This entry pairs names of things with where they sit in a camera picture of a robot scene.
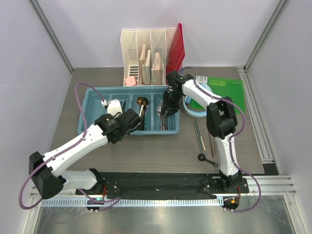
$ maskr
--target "wooden table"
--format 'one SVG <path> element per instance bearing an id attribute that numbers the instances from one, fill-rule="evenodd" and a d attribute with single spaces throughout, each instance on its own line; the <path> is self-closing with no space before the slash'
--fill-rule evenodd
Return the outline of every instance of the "wooden table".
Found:
<path id="1" fill-rule="evenodd" d="M 237 69 L 232 68 L 195 68 L 202 76 L 240 79 Z M 64 105 L 58 120 L 51 149 L 55 149 L 77 136 L 79 109 L 75 100 L 74 86 L 85 81 L 93 86 L 122 86 L 123 68 L 76 68 L 70 82 Z M 79 99 L 82 101 L 86 87 L 79 87 Z M 239 130 L 241 116 L 237 116 Z M 236 154 L 239 165 L 251 173 L 263 173 L 263 166 L 255 140 L 248 110 L 246 128 L 235 138 Z M 198 124 L 205 142 L 207 159 L 220 163 L 218 152 L 212 157 L 206 119 Z M 180 111 L 180 132 L 168 136 L 129 136 L 117 144 L 109 143 L 84 156 L 69 170 L 87 170 L 96 168 L 100 172 L 155 172 L 155 173 L 217 173 L 218 168 L 209 163 L 200 162 L 200 153 L 196 139 L 193 119 Z"/>

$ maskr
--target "metal fork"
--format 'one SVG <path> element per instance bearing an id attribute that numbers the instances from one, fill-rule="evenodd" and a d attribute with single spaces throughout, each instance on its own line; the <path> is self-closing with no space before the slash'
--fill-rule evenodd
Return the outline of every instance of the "metal fork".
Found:
<path id="1" fill-rule="evenodd" d="M 160 130 L 163 130 L 161 108 L 162 108 L 162 101 L 160 101 L 157 106 L 157 114 L 159 116 L 159 121 L 160 121 Z"/>

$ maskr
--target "blue tray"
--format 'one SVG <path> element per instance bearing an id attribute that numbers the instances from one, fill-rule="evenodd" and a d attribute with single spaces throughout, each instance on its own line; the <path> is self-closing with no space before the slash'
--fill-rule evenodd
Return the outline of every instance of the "blue tray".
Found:
<path id="1" fill-rule="evenodd" d="M 139 105 L 137 104 L 138 97 L 146 97 L 149 101 L 149 106 L 145 114 L 145 131 L 135 131 L 131 135 L 171 135 L 177 134 L 179 127 L 179 111 L 168 117 L 168 130 L 160 130 L 160 119 L 157 114 L 157 107 L 162 101 L 163 93 L 167 90 L 167 86 L 135 86 L 135 87 L 97 87 L 96 89 L 104 97 L 105 100 L 118 99 L 119 101 L 126 101 L 126 109 L 134 109 L 139 113 Z M 82 109 L 85 113 L 88 127 L 94 123 L 102 114 L 106 114 L 106 110 L 102 107 L 99 96 L 93 89 L 86 90 Z M 84 131 L 84 124 L 82 116 L 79 117 L 78 134 Z"/>

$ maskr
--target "gray wall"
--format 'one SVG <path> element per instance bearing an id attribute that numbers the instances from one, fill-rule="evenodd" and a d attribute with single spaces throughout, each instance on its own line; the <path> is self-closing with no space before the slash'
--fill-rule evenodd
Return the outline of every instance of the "gray wall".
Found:
<path id="1" fill-rule="evenodd" d="M 28 158 L 49 149 L 69 81 L 70 73 L 28 1 L 2 1 L 1 233 L 21 233 L 27 212 L 18 205 L 18 193 L 28 174 Z"/>
<path id="2" fill-rule="evenodd" d="M 282 173 L 312 223 L 312 1 L 291 0 L 249 74 Z"/>
<path id="3" fill-rule="evenodd" d="M 244 65 L 278 0 L 38 0 L 73 67 L 122 67 L 122 29 L 183 25 L 184 65 Z"/>

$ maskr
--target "qr code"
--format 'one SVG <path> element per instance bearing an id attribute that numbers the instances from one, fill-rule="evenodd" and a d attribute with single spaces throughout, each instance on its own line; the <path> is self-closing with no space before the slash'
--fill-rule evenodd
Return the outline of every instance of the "qr code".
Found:
<path id="1" fill-rule="evenodd" d="M 198 83 L 207 83 L 208 77 L 196 76 L 196 81 Z"/>

